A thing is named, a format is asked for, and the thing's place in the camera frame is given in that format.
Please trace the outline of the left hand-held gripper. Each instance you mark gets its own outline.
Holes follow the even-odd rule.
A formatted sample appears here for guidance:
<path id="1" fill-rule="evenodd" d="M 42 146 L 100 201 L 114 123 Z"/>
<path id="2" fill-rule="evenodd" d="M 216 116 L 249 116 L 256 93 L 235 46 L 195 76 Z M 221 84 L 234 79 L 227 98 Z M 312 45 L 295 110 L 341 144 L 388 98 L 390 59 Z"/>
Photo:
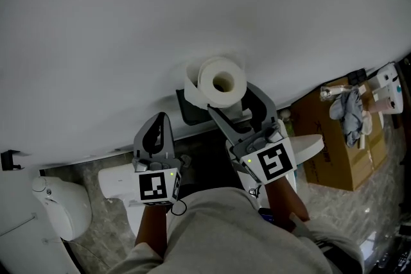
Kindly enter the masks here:
<path id="1" fill-rule="evenodd" d="M 163 161 L 153 156 L 163 155 Z M 165 112 L 151 117 L 134 137 L 132 175 L 137 201 L 144 205 L 173 205 L 177 202 L 182 162 L 174 157 L 174 140 L 171 123 Z"/>

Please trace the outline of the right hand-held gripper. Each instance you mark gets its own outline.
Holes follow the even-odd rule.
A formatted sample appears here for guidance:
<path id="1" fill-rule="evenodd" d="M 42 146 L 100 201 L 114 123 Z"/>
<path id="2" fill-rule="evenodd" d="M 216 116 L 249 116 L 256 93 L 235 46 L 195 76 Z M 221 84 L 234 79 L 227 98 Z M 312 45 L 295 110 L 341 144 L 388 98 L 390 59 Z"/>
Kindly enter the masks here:
<path id="1" fill-rule="evenodd" d="M 231 143 L 234 169 L 261 185 L 295 171 L 292 143 L 281 133 L 275 103 L 251 82 L 247 83 L 245 110 L 251 112 L 251 126 L 241 128 L 219 108 L 207 106 L 210 117 Z"/>

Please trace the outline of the white toilet paper roll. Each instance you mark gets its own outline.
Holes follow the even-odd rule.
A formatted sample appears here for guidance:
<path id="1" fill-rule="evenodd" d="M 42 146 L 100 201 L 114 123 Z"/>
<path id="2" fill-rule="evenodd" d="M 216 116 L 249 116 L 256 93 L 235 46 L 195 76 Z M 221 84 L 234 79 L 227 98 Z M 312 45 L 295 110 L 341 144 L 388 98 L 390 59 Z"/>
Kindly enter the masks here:
<path id="1" fill-rule="evenodd" d="M 187 64 L 184 98 L 206 109 L 228 108 L 238 103 L 247 91 L 243 61 L 235 55 L 200 58 Z"/>

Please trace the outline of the person's left forearm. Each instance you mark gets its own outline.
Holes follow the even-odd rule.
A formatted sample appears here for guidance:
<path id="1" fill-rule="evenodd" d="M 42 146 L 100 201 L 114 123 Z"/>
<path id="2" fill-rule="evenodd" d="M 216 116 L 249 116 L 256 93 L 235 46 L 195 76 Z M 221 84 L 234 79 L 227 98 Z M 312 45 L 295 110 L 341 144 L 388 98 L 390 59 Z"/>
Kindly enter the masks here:
<path id="1" fill-rule="evenodd" d="M 164 257 L 167 249 L 167 208 L 147 206 L 144 208 L 135 245 L 146 243 L 158 256 Z"/>

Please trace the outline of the person's right forearm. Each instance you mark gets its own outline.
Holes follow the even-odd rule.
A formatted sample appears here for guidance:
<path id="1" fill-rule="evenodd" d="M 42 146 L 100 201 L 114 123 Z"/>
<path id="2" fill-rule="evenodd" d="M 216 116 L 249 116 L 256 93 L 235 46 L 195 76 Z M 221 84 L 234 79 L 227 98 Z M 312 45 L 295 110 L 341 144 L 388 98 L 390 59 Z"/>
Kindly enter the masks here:
<path id="1" fill-rule="evenodd" d="M 290 219 L 292 214 L 296 215 L 303 222 L 310 219 L 305 204 L 285 176 L 266 184 L 265 191 L 274 224 L 278 227 L 292 232 L 295 228 L 294 222 Z"/>

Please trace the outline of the white toilet with closed lid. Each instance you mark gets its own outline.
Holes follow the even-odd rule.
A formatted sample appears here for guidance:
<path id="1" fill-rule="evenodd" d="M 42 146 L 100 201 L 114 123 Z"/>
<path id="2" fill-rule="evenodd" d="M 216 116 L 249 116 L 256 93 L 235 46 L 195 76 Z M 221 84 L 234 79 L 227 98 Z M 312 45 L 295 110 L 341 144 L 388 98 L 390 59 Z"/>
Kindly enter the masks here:
<path id="1" fill-rule="evenodd" d="M 102 194 L 106 199 L 119 199 L 126 210 L 128 224 L 136 236 L 143 217 L 144 205 L 137 202 L 134 192 L 132 164 L 102 169 L 98 173 L 98 181 Z"/>

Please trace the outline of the white egg-shaped toilet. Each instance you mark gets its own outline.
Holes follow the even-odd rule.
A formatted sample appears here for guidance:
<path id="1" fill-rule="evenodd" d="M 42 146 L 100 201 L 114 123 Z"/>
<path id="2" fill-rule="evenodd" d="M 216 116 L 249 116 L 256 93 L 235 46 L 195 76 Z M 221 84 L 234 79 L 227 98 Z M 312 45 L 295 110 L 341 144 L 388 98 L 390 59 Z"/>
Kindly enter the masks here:
<path id="1" fill-rule="evenodd" d="M 77 239 L 89 228 L 92 210 L 84 186 L 58 177 L 38 176 L 32 181 L 32 193 L 44 206 L 52 227 L 63 240 Z"/>

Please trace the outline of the green plastic bottle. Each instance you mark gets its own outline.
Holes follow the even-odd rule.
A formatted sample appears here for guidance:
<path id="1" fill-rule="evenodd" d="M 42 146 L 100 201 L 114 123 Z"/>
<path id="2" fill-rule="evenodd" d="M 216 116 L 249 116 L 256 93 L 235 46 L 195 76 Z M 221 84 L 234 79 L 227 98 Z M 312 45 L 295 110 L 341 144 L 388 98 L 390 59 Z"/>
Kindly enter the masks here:
<path id="1" fill-rule="evenodd" d="M 283 111 L 282 111 L 282 118 L 283 118 L 283 122 L 284 122 L 284 125 L 285 125 L 285 127 L 286 127 L 286 131 L 287 131 L 287 134 L 290 136 L 290 137 L 293 137 L 294 135 L 295 135 L 295 133 L 294 133 L 294 130 L 293 130 L 293 124 L 292 124 L 292 119 L 291 119 L 291 112 L 290 112 L 290 110 L 288 110 L 288 109 L 284 109 Z"/>

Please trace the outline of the white tube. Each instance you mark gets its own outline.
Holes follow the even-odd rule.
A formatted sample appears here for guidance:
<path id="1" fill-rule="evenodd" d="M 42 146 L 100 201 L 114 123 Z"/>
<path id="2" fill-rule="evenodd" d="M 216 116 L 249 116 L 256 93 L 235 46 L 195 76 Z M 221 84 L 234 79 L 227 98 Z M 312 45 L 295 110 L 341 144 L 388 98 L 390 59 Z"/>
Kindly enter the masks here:
<path id="1" fill-rule="evenodd" d="M 338 95 L 341 95 L 345 92 L 349 92 L 351 88 L 344 85 L 336 86 L 322 86 L 320 88 L 320 100 L 321 101 L 330 101 L 335 99 Z"/>

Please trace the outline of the large brown cardboard box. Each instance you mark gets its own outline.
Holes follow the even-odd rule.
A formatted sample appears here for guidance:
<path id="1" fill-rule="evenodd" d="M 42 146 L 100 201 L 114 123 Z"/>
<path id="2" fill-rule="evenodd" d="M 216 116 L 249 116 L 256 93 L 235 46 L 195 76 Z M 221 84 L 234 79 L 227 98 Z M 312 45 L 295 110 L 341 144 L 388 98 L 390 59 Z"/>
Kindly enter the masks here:
<path id="1" fill-rule="evenodd" d="M 332 81 L 325 86 L 357 87 L 363 103 L 363 126 L 360 139 L 349 148 L 340 122 L 329 116 L 334 100 L 321 101 L 320 88 L 291 105 L 293 129 L 296 135 L 319 134 L 324 148 L 304 163 L 307 181 L 314 184 L 354 191 L 383 163 L 387 156 L 380 117 L 368 111 L 374 101 L 369 84 L 351 86 L 347 78 Z"/>

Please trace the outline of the grey crumpled cloth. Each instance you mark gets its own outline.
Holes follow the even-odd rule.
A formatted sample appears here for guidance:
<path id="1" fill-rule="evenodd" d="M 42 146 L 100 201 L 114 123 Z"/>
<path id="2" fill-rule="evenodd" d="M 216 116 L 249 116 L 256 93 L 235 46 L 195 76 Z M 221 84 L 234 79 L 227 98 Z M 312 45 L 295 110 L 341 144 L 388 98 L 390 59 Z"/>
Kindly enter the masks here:
<path id="1" fill-rule="evenodd" d="M 363 126 L 363 103 L 357 87 L 337 96 L 329 109 L 332 120 L 340 122 L 347 147 L 352 148 L 360 139 Z"/>

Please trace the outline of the person's grey shirt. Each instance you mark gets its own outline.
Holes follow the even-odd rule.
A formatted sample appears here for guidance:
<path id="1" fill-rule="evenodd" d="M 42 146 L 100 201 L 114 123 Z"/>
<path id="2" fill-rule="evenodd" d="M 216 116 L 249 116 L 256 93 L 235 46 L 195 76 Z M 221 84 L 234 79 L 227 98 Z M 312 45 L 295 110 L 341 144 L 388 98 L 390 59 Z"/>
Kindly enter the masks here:
<path id="1" fill-rule="evenodd" d="M 301 221 L 288 232 L 265 221 L 251 195 L 233 187 L 184 198 L 186 212 L 170 216 L 167 249 L 158 256 L 134 246 L 108 274 L 363 274 L 360 248 L 320 221 Z"/>

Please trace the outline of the black small case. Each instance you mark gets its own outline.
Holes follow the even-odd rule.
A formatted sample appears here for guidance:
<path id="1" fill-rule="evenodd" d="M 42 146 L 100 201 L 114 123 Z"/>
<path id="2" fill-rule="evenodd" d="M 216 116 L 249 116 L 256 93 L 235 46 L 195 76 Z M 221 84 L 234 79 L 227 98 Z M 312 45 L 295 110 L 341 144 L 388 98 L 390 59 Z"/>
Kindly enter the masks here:
<path id="1" fill-rule="evenodd" d="M 367 81 L 367 73 L 365 69 L 359 69 L 350 72 L 347 75 L 348 84 L 351 86 L 361 85 Z"/>

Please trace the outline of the pink container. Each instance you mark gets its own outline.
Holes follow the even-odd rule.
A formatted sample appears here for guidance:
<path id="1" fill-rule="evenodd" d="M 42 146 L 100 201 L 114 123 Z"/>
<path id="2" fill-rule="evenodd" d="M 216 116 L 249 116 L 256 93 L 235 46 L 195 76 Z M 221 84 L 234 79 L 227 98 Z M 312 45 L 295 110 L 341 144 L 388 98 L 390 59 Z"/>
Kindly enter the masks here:
<path id="1" fill-rule="evenodd" d="M 390 98 L 379 99 L 368 104 L 368 111 L 370 113 L 392 114 L 394 109 L 395 103 Z"/>

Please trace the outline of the white appliance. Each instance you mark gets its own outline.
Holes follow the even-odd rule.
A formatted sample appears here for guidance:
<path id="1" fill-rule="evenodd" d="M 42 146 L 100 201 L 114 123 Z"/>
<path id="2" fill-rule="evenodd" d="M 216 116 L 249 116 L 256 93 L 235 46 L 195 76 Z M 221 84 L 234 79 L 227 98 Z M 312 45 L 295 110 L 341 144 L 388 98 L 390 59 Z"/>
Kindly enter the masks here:
<path id="1" fill-rule="evenodd" d="M 394 63 L 382 67 L 376 75 L 380 88 L 376 91 L 378 101 L 383 102 L 383 114 L 401 114 L 403 112 L 403 93 L 399 74 Z"/>

